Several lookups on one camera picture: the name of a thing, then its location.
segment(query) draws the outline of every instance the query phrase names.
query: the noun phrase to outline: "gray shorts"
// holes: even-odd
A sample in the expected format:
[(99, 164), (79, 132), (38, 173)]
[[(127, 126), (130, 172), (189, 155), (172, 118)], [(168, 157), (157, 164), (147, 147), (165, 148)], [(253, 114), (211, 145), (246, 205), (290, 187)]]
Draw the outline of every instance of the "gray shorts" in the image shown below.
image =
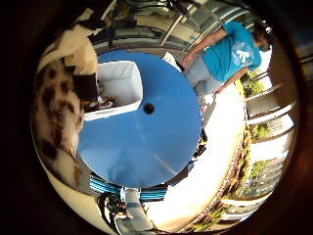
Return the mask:
[(212, 74), (206, 68), (202, 57), (198, 57), (195, 62), (184, 71), (184, 74), (194, 87), (197, 96), (211, 94), (224, 83), (213, 78)]

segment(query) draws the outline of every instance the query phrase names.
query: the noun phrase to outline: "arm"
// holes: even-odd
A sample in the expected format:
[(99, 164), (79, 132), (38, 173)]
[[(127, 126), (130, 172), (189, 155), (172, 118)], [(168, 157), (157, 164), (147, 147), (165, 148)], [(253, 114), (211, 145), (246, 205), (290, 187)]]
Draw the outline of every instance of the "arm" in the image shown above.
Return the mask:
[(227, 35), (227, 32), (223, 27), (219, 28), (212, 34), (205, 37), (199, 44), (197, 44), (192, 50), (188, 52), (188, 54), (184, 57), (183, 67), (186, 67), (194, 58), (194, 55), (199, 51), (203, 50), (205, 47), (208, 47), (215, 42), (221, 40)]
[(220, 94), (222, 90), (224, 90), (227, 86), (241, 78), (244, 74), (248, 72), (248, 68), (242, 68), (241, 70), (237, 71), (230, 79), (228, 79), (220, 88), (218, 88), (217, 91), (215, 91), (215, 94)]

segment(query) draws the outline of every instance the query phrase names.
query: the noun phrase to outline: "hand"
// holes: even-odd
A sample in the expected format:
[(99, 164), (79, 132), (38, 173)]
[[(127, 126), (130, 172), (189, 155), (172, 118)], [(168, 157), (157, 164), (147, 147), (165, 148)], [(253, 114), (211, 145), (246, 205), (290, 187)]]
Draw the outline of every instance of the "hand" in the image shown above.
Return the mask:
[(220, 93), (222, 93), (223, 90), (224, 90), (224, 87), (221, 86), (216, 91), (214, 91), (214, 94), (220, 94)]
[(194, 54), (188, 53), (183, 59), (183, 67), (186, 68), (193, 59), (194, 59)]

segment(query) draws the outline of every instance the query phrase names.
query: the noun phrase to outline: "blue t-shirt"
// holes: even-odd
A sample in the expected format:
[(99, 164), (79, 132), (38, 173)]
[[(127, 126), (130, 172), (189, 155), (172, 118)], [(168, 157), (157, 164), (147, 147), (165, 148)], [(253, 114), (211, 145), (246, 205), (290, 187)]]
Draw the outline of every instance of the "blue t-shirt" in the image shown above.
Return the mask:
[(208, 47), (203, 55), (207, 69), (219, 81), (227, 81), (242, 68), (254, 71), (261, 65), (259, 48), (254, 46), (252, 34), (240, 23), (224, 23), (227, 36)]

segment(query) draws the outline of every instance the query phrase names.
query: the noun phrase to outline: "tree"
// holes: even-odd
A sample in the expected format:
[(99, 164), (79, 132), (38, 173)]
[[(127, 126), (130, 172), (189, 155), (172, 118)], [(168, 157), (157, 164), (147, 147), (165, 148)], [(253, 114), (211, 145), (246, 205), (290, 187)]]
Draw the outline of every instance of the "tree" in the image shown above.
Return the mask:
[(252, 170), (251, 170), (251, 177), (256, 178), (257, 175), (261, 172), (261, 170), (266, 166), (265, 161), (259, 161), (253, 164)]
[(268, 128), (268, 125), (266, 123), (264, 124), (257, 124), (252, 129), (252, 138), (254, 140), (262, 140), (265, 139), (270, 130)]
[(262, 72), (261, 72), (261, 69), (260, 69), (260, 68), (257, 68), (256, 70), (253, 70), (253, 71), (250, 70), (250, 71), (248, 71), (246, 74), (247, 74), (249, 77), (251, 77), (251, 78), (255, 78), (256, 76), (262, 74)]
[(249, 97), (264, 91), (264, 85), (261, 81), (254, 81), (244, 86), (245, 96)]
[(245, 82), (248, 82), (249, 80), (251, 80), (251, 77), (248, 75), (248, 73), (245, 73), (242, 77), (241, 77), (241, 83), (245, 84)]

